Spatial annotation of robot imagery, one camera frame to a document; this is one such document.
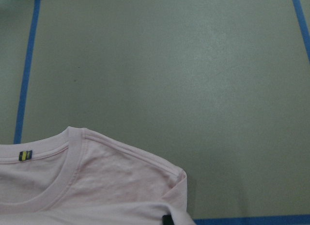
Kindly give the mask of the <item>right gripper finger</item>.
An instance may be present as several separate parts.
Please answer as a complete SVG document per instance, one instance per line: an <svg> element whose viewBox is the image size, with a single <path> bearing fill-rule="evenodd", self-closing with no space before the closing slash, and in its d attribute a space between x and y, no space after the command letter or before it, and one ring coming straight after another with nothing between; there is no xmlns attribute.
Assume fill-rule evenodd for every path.
<svg viewBox="0 0 310 225"><path fill-rule="evenodd" d="M171 215L163 215L162 216L162 224L163 225L173 225L173 219Z"/></svg>

